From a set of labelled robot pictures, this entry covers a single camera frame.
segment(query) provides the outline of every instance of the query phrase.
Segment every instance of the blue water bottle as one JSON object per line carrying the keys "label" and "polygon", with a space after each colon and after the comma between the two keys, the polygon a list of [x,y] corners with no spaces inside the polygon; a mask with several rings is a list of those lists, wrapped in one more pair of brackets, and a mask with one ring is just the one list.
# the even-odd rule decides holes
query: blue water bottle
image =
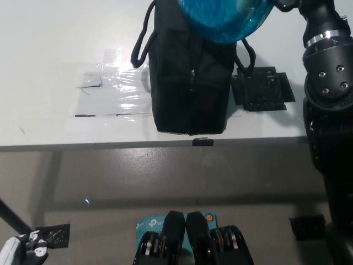
{"label": "blue water bottle", "polygon": [[270,0],[178,0],[190,24],[216,43],[234,43],[262,25]]}

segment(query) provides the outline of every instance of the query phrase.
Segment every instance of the bag handle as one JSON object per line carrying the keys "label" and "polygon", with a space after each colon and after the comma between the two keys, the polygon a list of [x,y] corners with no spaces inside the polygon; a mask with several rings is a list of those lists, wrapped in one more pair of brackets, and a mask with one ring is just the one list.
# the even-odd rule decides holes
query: bag handle
{"label": "bag handle", "polygon": [[138,54],[140,53],[143,38],[145,37],[145,34],[147,32],[149,16],[151,15],[151,12],[155,6],[156,6],[156,0],[153,0],[153,2],[149,5],[149,7],[147,9],[145,20],[143,21],[142,31],[137,39],[135,47],[132,50],[130,62],[132,63],[132,66],[134,68],[139,68],[144,63],[146,56],[147,56],[147,53],[148,53],[148,50],[151,47],[152,41],[157,36],[157,32],[154,30],[153,33],[151,34],[151,36],[149,37],[145,48],[142,51],[141,58],[139,59]]}
{"label": "bag handle", "polygon": [[256,53],[254,49],[249,45],[248,41],[246,39],[242,39],[242,43],[244,44],[246,50],[248,51],[249,57],[250,57],[250,65],[245,68],[242,62],[240,61],[237,51],[236,51],[236,58],[235,62],[237,66],[239,67],[240,72],[242,72],[246,76],[251,76],[254,72],[255,68],[255,60],[256,60]]}

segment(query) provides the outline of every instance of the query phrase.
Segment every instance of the screw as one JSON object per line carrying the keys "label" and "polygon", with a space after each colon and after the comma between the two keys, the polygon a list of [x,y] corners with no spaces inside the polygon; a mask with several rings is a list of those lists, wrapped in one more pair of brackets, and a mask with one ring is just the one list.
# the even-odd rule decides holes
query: screw
{"label": "screw", "polygon": [[348,85],[346,82],[341,83],[341,88],[342,88],[342,89],[347,89],[348,86],[349,86],[349,85]]}
{"label": "screw", "polygon": [[343,72],[344,71],[344,67],[342,65],[337,66],[337,72]]}

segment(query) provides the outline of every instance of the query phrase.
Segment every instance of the concrete floor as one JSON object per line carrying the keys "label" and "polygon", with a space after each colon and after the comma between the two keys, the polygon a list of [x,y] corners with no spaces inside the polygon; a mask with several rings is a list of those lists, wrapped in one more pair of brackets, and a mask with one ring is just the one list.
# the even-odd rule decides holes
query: concrete floor
{"label": "concrete floor", "polygon": [[[0,153],[0,181],[32,226],[71,224],[69,248],[48,265],[132,264],[136,223],[172,209],[237,225],[256,265],[330,264],[324,242],[296,242],[288,220],[329,221],[305,144]],[[0,220],[0,242],[15,234]]]}

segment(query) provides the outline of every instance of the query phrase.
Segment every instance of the black robotic arm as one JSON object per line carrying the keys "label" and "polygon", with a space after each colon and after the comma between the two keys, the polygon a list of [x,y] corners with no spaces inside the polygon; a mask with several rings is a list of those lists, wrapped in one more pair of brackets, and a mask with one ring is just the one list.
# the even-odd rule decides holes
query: black robotic arm
{"label": "black robotic arm", "polygon": [[307,70],[304,122],[312,160],[324,177],[333,223],[326,241],[335,264],[353,264],[353,39],[333,0],[272,0],[283,12],[298,8]]}

